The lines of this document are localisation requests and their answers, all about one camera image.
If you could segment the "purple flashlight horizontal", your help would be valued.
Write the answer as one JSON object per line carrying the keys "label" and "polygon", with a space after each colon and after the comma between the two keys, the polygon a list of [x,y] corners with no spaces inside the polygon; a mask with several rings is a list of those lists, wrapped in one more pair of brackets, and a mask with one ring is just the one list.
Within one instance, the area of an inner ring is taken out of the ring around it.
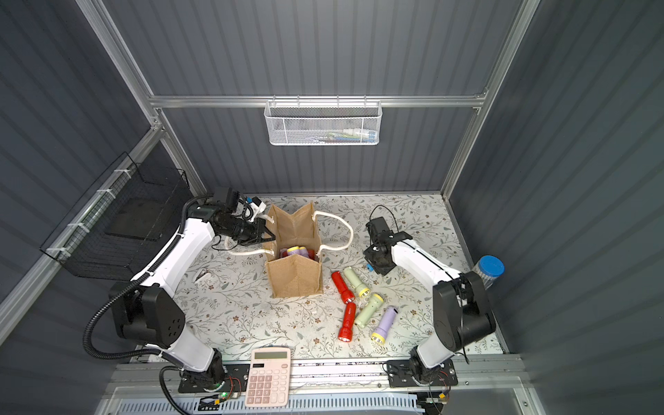
{"label": "purple flashlight horizontal", "polygon": [[306,247],[291,247],[287,249],[288,257],[299,255],[309,259],[308,251]]}

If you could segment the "brown paper tote bag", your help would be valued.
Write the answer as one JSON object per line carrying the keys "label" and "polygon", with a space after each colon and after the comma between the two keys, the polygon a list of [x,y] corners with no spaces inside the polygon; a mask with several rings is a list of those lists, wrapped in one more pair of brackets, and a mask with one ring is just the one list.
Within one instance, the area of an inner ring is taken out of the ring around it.
{"label": "brown paper tote bag", "polygon": [[[315,209],[313,203],[293,214],[279,207],[271,207],[263,216],[267,230],[275,235],[264,242],[261,249],[245,255],[264,254],[266,275],[275,298],[307,297],[323,293],[323,252],[343,251],[352,244],[354,230],[347,221],[335,214]],[[330,246],[322,242],[319,219],[329,218],[347,228],[345,244]]]}

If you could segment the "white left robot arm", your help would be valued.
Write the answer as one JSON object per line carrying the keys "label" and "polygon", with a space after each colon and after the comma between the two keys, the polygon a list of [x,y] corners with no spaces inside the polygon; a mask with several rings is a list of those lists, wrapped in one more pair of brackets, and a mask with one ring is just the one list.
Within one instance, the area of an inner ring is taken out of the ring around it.
{"label": "white left robot arm", "polygon": [[199,196],[186,202],[174,235],[131,279],[135,286],[126,293],[122,283],[113,287],[109,297],[119,299],[110,310],[118,335],[190,372],[211,370],[220,354],[187,327],[184,312],[175,302],[176,289],[215,238],[228,237],[244,247],[273,240],[265,211],[266,204],[258,197],[232,195],[224,202]]}

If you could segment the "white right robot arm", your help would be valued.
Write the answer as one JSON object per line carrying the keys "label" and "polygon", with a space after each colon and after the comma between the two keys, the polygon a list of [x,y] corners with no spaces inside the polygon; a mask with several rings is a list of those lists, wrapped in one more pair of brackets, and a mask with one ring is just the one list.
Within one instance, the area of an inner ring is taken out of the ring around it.
{"label": "white right robot arm", "polygon": [[433,333],[413,349],[413,372],[434,369],[496,331],[496,318],[477,273],[446,266],[414,240],[373,243],[363,254],[380,275],[402,268],[432,293]]}

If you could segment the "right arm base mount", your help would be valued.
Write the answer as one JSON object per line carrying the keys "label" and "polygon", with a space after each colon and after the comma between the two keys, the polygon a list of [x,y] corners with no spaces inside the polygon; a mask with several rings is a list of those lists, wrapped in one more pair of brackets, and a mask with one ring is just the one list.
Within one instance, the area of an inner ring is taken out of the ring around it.
{"label": "right arm base mount", "polygon": [[382,364],[392,388],[442,387],[458,385],[457,372],[453,361],[448,359],[435,368],[424,368],[415,364],[414,359],[391,360]]}

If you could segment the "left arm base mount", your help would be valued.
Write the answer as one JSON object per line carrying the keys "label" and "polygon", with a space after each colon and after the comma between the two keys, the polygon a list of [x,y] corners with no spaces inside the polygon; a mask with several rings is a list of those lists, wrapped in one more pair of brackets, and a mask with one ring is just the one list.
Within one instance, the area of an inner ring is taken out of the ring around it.
{"label": "left arm base mount", "polygon": [[242,393],[247,390],[249,364],[224,364],[221,375],[184,370],[178,386],[180,394]]}

